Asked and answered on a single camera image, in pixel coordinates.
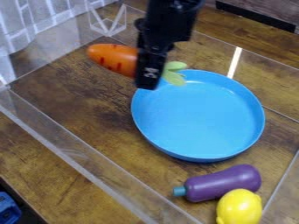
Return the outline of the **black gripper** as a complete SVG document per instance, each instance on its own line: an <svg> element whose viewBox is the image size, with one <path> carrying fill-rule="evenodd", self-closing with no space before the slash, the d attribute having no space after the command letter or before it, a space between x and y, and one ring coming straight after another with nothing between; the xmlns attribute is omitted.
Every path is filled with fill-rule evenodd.
<svg viewBox="0 0 299 224"><path fill-rule="evenodd" d="M164 71L165 53L188 41L204 0L148 0L145 14L135 21L139 31L135 86L155 90Z"/></svg>

